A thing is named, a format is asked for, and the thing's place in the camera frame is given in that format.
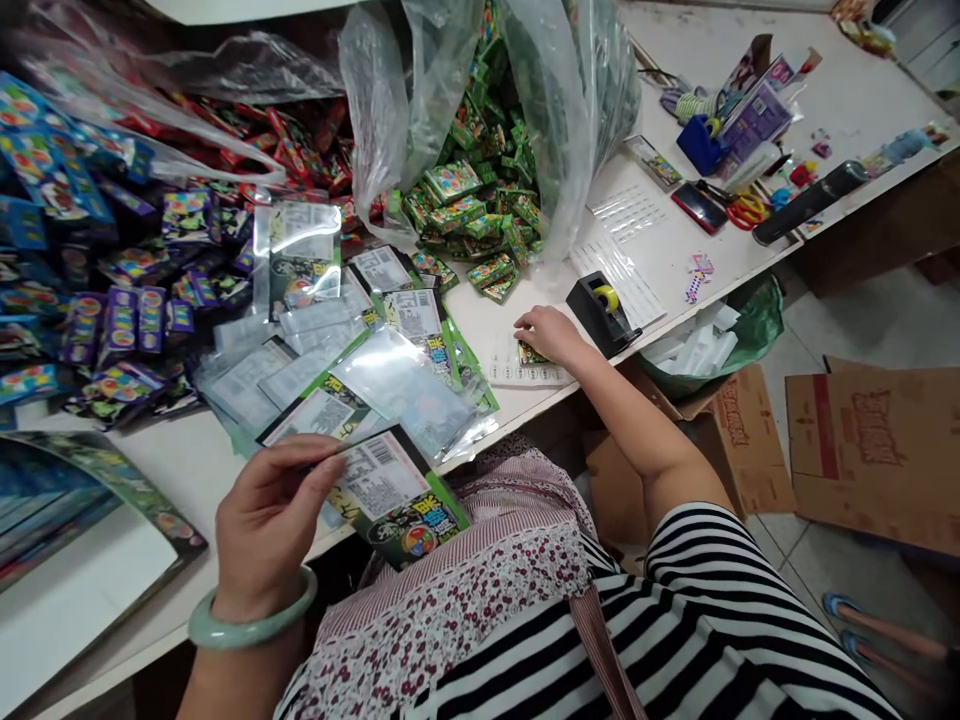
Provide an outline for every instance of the white table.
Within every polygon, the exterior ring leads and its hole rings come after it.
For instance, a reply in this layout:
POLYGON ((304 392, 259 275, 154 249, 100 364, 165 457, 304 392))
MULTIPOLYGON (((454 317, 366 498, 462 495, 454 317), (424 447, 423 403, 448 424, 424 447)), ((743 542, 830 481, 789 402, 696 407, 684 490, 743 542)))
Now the white table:
MULTIPOLYGON (((823 64, 809 79, 801 95, 807 113, 804 123, 825 127, 834 134, 838 162, 857 153, 866 153, 911 127, 937 121, 950 129, 947 149, 960 144, 960 128, 896 65, 866 55, 840 35, 824 15, 753 12, 737 9, 689 8, 676 5, 629 5, 624 8, 625 24, 633 36, 664 70, 682 74, 704 85, 719 85, 739 59, 750 39, 759 32, 773 32, 774 50, 789 45, 815 46, 823 64), (862 104, 864 115, 851 103, 840 102, 846 88, 860 83, 870 95, 862 104), (877 115, 883 109, 885 114, 877 115), (880 125, 877 137, 840 135, 869 122, 880 125)), ((656 93, 644 86, 639 126, 647 138, 688 178, 697 173, 674 144, 678 128, 657 103, 656 93)), ((804 126, 796 136, 802 147, 804 126)), ((932 152, 908 161, 880 181, 861 189, 836 210, 829 211, 825 226, 845 213, 874 199, 897 182, 936 160, 932 152)), ((830 165, 822 166, 826 171, 830 165)), ((649 178, 624 156, 616 156, 595 180, 591 198, 602 199, 633 185, 644 187, 660 198, 666 220, 644 230, 623 246, 667 310, 666 315, 645 328, 633 346, 613 358, 619 363, 645 344, 665 334, 713 300, 729 293, 758 273, 776 264, 800 247, 786 239, 762 247, 752 237, 728 223, 716 237, 709 237, 681 213, 649 178), (690 306, 684 299, 689 275, 687 263, 695 252, 707 252, 716 266, 713 281, 704 286, 700 301, 690 306)), ((579 237, 604 233, 600 223, 584 211, 579 237)), ((565 294, 574 274, 562 283, 565 294)), ((535 304, 561 304, 557 297, 536 282, 525 279, 503 306, 481 298, 465 282, 447 296, 447 307, 456 319, 481 364, 487 362, 494 342, 516 318, 535 304)), ((562 308, 569 312, 565 305, 562 308)), ((572 394, 577 386, 544 390, 495 390, 500 401, 500 429, 477 444, 479 451, 519 429, 532 418, 572 394)), ((44 427, 77 427, 75 419, 57 417, 43 421, 44 427)), ((161 423, 130 436, 112 436, 114 442, 166 493, 200 531, 214 540, 214 512, 242 467, 226 433, 209 412, 161 423)), ((449 462, 441 472, 463 459, 449 462)), ((330 532, 321 528, 310 557, 321 555, 350 534, 348 528, 330 532)), ((68 672, 41 691, 17 714, 45 720, 61 718, 103 694, 139 671, 186 638, 185 623, 199 599, 216 584, 216 559, 211 551, 191 565, 164 588, 129 621, 80 659, 68 672)))

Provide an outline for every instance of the tape dispenser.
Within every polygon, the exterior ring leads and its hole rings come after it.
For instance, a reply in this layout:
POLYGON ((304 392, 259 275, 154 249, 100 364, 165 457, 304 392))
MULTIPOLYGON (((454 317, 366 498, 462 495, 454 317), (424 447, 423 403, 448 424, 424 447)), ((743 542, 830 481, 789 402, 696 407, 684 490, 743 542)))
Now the tape dispenser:
POLYGON ((630 327, 617 291, 601 272, 580 278, 567 295, 567 305, 607 359, 623 351, 643 332, 630 327))

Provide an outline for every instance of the black thermos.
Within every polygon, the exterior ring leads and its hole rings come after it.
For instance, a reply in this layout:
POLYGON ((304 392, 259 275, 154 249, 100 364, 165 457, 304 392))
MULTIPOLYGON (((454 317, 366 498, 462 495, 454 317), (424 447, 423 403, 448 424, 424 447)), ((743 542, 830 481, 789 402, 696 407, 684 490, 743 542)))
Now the black thermos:
POLYGON ((847 160, 834 168, 827 176, 817 180, 791 200, 780 212, 776 212, 753 229, 753 238, 761 245, 769 245, 791 230, 833 205, 844 195, 849 195, 870 178, 863 165, 856 160, 847 160))

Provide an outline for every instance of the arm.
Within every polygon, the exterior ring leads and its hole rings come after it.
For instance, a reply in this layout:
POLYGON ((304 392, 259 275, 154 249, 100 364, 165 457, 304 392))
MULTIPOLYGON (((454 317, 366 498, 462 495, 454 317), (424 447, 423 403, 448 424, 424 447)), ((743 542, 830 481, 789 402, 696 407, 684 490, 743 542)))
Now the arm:
POLYGON ((703 454, 643 393, 631 385, 576 326, 554 307, 537 305, 515 324, 516 337, 573 375, 613 439, 643 479, 647 521, 657 527, 692 501, 733 511, 723 484, 703 454))
MULTIPOLYGON (((253 622, 301 596, 298 568, 343 472, 338 448, 333 438, 295 435, 261 450, 240 473, 217 510, 216 619, 253 622), (304 477, 302 468, 316 463, 304 477)), ((199 649, 177 720, 268 720, 305 651, 302 621, 262 645, 199 649)))

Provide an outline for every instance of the red phone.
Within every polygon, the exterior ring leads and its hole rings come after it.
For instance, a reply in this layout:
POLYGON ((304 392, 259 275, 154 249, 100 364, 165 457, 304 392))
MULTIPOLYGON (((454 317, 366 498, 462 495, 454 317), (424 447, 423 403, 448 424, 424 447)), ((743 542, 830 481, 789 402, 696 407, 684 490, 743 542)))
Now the red phone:
POLYGON ((670 197, 711 235, 716 235, 727 222, 727 214, 723 209, 691 183, 684 183, 670 197))

